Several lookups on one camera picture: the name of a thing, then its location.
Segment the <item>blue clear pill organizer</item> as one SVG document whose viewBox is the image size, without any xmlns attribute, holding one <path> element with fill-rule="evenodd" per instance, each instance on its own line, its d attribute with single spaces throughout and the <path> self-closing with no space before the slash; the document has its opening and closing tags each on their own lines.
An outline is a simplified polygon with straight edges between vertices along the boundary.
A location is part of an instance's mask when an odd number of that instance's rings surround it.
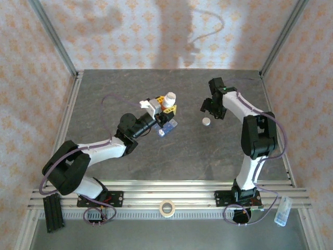
<svg viewBox="0 0 333 250">
<path fill-rule="evenodd" d="M 170 133 L 173 129 L 175 129 L 178 125 L 178 122 L 174 119 L 171 119 L 161 128 L 158 124 L 155 124 L 153 128 L 156 130 L 156 133 L 161 138 L 165 137 L 168 133 Z"/>
</svg>

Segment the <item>orange white pill bottle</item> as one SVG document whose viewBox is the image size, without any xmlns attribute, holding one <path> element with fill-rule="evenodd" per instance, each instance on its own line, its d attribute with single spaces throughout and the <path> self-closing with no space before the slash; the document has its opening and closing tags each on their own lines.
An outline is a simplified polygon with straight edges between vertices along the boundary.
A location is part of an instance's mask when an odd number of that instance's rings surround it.
<svg viewBox="0 0 333 250">
<path fill-rule="evenodd" d="M 162 109 L 167 109 L 167 108 L 171 108 L 172 106 L 174 106 L 176 102 L 176 94 L 173 92 L 168 92 L 165 96 L 164 99 L 162 101 Z"/>
</svg>

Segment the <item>beige tape roll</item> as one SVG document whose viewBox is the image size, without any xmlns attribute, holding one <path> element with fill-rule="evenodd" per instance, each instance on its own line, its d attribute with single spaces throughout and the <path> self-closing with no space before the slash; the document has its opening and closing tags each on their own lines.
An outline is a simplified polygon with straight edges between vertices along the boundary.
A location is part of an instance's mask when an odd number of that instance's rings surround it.
<svg viewBox="0 0 333 250">
<path fill-rule="evenodd" d="M 166 205 L 170 206 L 169 212 L 166 212 L 163 209 Z M 160 212 L 161 216 L 163 216 L 164 218 L 170 218 L 175 213 L 175 204 L 171 200 L 163 200 L 159 205 L 159 212 Z"/>
</svg>

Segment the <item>grey metal base panel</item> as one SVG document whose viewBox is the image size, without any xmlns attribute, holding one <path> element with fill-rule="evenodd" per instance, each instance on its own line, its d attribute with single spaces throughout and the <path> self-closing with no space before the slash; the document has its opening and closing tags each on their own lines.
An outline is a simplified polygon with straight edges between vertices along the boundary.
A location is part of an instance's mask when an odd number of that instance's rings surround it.
<svg viewBox="0 0 333 250">
<path fill-rule="evenodd" d="M 249 227 L 222 220 L 115 220 L 101 227 L 69 220 L 54 233 L 37 224 L 29 250 L 308 250 L 297 219 Z"/>
</svg>

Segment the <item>clear plastic container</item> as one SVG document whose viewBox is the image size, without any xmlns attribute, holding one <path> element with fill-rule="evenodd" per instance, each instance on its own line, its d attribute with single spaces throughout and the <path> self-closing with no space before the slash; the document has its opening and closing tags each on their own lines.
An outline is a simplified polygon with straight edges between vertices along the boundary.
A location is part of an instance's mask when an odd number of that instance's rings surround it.
<svg viewBox="0 0 333 250">
<path fill-rule="evenodd" d="M 274 218 L 274 222 L 278 226 L 281 227 L 286 226 L 291 208 L 292 208 L 292 199 L 288 196 L 282 196 Z"/>
</svg>

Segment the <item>black extrusion bar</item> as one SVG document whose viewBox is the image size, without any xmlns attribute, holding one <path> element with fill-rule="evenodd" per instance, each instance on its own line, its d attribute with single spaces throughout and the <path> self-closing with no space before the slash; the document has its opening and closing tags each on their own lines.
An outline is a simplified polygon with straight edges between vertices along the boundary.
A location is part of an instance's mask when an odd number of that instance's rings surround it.
<svg viewBox="0 0 333 250">
<path fill-rule="evenodd" d="M 43 198 L 47 233 L 53 233 L 65 226 L 60 196 L 58 193 Z"/>
</svg>

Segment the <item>aluminium side rail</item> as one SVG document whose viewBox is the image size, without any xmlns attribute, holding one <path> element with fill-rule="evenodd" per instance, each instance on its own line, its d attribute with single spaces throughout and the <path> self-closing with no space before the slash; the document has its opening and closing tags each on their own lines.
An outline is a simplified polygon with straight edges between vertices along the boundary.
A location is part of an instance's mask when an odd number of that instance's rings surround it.
<svg viewBox="0 0 333 250">
<path fill-rule="evenodd" d="M 80 85 L 83 78 L 83 71 L 79 71 L 77 77 L 73 81 L 71 85 L 71 89 L 69 91 L 69 94 L 67 96 L 67 101 L 65 104 L 65 108 L 61 117 L 61 123 L 60 127 L 57 132 L 57 136 L 55 139 L 55 143 L 53 146 L 53 150 L 51 153 L 51 156 L 58 150 L 58 148 L 62 145 L 62 143 L 65 141 L 67 130 L 70 124 L 70 120 L 72 117 L 73 109 L 75 106 L 76 98 L 80 89 Z"/>
<path fill-rule="evenodd" d="M 259 72 L 259 76 L 260 76 L 260 81 L 261 81 L 261 84 L 262 84 L 262 87 L 263 87 L 263 90 L 264 90 L 264 94 L 265 94 L 265 98 L 266 98 L 266 101 L 267 101 L 268 108 L 269 108 L 270 111 L 272 111 L 275 114 L 275 117 L 277 119 L 276 110 L 272 106 L 270 97 L 268 95 L 267 87 L 265 86 L 264 78 L 261 75 L 261 72 Z M 294 180 L 294 176 L 293 176 L 293 172 L 292 172 L 292 169 L 291 169 L 290 161 L 289 161 L 288 156 L 287 156 L 287 150 L 288 150 L 288 146 L 289 146 L 288 140 L 287 140 L 287 133 L 285 131 L 285 128 L 282 125 L 277 125 L 277 126 L 278 126 L 277 136 L 278 136 L 278 142 L 279 142 L 279 150 L 280 150 L 280 153 L 282 154 L 281 158 L 283 160 L 284 167 L 286 169 L 286 175 L 288 177 L 290 185 L 293 188 L 296 188 L 297 184 Z"/>
</svg>

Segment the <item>aluminium mounting rail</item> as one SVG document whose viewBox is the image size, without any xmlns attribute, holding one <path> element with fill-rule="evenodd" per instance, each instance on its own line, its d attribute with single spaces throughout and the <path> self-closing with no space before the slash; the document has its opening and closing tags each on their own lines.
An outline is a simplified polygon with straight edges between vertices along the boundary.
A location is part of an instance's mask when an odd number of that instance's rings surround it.
<svg viewBox="0 0 333 250">
<path fill-rule="evenodd" d="M 164 200 L 171 200 L 177 210 L 215 209 L 214 192 L 227 191 L 231 182 L 222 181 L 144 181 L 144 180 L 105 180 L 103 184 L 112 191 L 123 191 L 122 209 L 158 209 Z M 275 192 L 292 199 L 293 208 L 312 208 L 309 193 L 305 188 L 292 186 L 290 181 L 258 181 L 263 207 L 270 204 L 278 207 Z"/>
</svg>

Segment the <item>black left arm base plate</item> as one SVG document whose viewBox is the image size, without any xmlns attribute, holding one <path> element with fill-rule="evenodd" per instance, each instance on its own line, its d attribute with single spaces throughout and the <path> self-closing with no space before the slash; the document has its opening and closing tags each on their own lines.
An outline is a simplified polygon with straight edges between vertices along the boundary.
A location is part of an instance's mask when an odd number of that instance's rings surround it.
<svg viewBox="0 0 333 250">
<path fill-rule="evenodd" d="M 109 204 L 115 208 L 122 207 L 123 205 L 123 191 L 103 191 L 96 200 L 98 203 L 90 201 L 85 198 L 83 195 L 79 195 L 77 200 L 78 207 L 98 207 L 102 206 L 100 203 Z"/>
</svg>

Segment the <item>aluminium frame post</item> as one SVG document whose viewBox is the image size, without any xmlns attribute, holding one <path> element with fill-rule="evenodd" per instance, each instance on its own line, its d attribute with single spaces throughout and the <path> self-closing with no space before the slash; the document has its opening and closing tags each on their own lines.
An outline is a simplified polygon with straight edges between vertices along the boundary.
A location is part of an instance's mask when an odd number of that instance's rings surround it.
<svg viewBox="0 0 333 250">
<path fill-rule="evenodd" d="M 42 3 L 40 0 L 28 0 L 30 6 L 36 13 L 37 17 L 39 18 L 44 30 L 46 31 L 47 35 L 49 36 L 50 40 L 54 44 L 56 50 L 58 51 L 62 61 L 64 62 L 65 66 L 69 70 L 70 74 L 73 77 L 77 77 L 78 71 L 76 70 L 69 54 L 67 53 L 56 29 L 54 28 L 51 20 L 49 19 Z"/>
<path fill-rule="evenodd" d="M 278 56 L 280 50 L 282 49 L 288 36 L 292 32 L 294 25 L 297 23 L 308 2 L 309 0 L 297 0 L 295 7 L 293 8 L 291 14 L 289 15 L 267 59 L 265 60 L 261 70 L 259 71 L 259 76 L 261 79 L 263 79 L 267 75 L 268 71 L 270 70 L 270 67 L 272 66 L 274 60 Z"/>
</svg>

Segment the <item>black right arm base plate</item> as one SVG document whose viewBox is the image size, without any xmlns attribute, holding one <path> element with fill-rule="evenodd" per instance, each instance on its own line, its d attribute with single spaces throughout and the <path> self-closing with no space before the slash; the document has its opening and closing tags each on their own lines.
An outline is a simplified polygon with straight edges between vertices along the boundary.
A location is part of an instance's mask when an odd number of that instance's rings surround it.
<svg viewBox="0 0 333 250">
<path fill-rule="evenodd" d="M 245 207 L 262 206 L 260 192 L 257 189 L 246 191 L 215 191 L 214 198 L 217 207 L 237 204 Z"/>
</svg>

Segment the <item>aluminium frame leg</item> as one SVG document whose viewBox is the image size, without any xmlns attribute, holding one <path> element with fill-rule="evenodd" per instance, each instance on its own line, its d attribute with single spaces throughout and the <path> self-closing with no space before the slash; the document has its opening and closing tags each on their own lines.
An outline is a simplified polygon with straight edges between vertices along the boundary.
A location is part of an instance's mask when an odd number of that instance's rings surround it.
<svg viewBox="0 0 333 250">
<path fill-rule="evenodd" d="M 309 250 L 326 250 L 319 225 L 312 209 L 298 209 Z"/>
<path fill-rule="evenodd" d="M 27 210 L 23 219 L 23 224 L 19 231 L 19 236 L 17 238 L 14 250 L 30 249 L 39 216 L 39 209 Z"/>
</svg>

